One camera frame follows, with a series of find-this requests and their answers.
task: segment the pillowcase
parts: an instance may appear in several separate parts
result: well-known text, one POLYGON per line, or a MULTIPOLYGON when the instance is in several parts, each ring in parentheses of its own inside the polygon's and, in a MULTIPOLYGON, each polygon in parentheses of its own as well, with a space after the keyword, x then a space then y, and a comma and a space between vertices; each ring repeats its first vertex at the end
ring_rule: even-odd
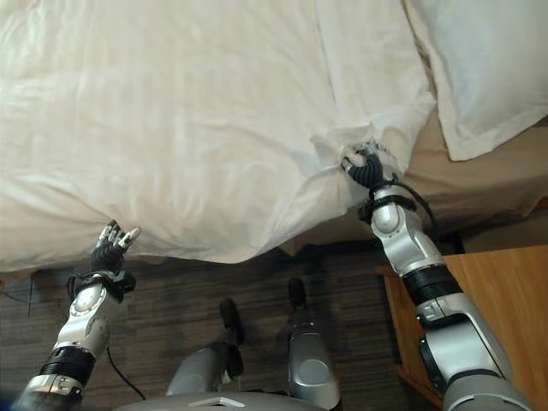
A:
POLYGON ((546 0, 408 0, 430 57, 452 160, 492 151, 548 115, 546 0))

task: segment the white duvet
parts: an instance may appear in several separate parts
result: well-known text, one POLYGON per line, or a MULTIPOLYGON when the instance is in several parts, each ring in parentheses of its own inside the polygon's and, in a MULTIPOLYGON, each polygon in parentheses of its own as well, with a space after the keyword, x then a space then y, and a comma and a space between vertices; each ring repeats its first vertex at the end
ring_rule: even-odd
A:
POLYGON ((110 218, 248 259, 363 195, 311 137, 371 123, 405 170, 432 106, 398 0, 0 0, 0 271, 110 218))

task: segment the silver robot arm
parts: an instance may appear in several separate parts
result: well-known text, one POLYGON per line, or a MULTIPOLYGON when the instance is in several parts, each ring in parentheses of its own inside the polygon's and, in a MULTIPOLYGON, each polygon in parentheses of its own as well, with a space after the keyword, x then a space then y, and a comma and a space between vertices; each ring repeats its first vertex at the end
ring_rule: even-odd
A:
POLYGON ((370 189, 366 220, 415 305, 425 330, 419 351, 430 380, 444 394, 444 410, 532 411, 509 381, 508 356, 422 231, 414 203, 393 183, 395 160, 376 143, 358 152, 366 158, 364 165, 345 158, 342 166, 370 189))
POLYGON ((139 234, 140 229, 123 233, 114 220, 104 228, 92 254, 91 272, 80 276, 80 284, 72 283, 74 300, 53 350, 13 409, 68 410, 81 402, 95 362, 108 344, 110 321, 123 295, 134 289, 134 278, 120 269, 124 253, 139 234))

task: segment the wooden nightstand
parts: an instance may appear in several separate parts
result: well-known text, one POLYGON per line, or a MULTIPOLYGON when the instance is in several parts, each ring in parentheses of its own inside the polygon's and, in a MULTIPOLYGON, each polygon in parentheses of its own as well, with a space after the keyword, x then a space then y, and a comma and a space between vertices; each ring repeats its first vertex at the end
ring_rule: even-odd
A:
MULTIPOLYGON (((548 246, 445 257, 504 346, 515 386, 538 411, 548 410, 548 246)), ((443 399, 426 376, 417 349, 424 335, 402 281, 384 278, 402 357, 397 373, 436 407, 443 399)))

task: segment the carpet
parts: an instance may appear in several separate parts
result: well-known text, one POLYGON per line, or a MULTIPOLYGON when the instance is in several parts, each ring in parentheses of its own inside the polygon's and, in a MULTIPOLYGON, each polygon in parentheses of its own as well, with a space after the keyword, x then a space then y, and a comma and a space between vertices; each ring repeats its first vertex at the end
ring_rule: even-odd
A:
MULTIPOLYGON (((284 390, 287 281, 299 276, 341 379, 343 409, 431 410, 394 372, 398 352, 390 309, 383 279, 375 275, 386 264, 375 247, 312 247, 296 258, 273 250, 237 265, 131 261, 126 267, 137 287, 112 323, 110 349, 118 367, 147 397, 162 396, 184 356, 222 330, 218 302, 230 296, 247 330, 241 388, 284 390)), ((6 286, 13 299, 0 296, 0 386, 5 390, 20 391, 49 354, 68 312, 65 283, 75 272, 85 268, 36 273, 30 305, 25 302, 30 281, 6 286)), ((84 405, 114 408, 138 400, 102 357, 84 405)))

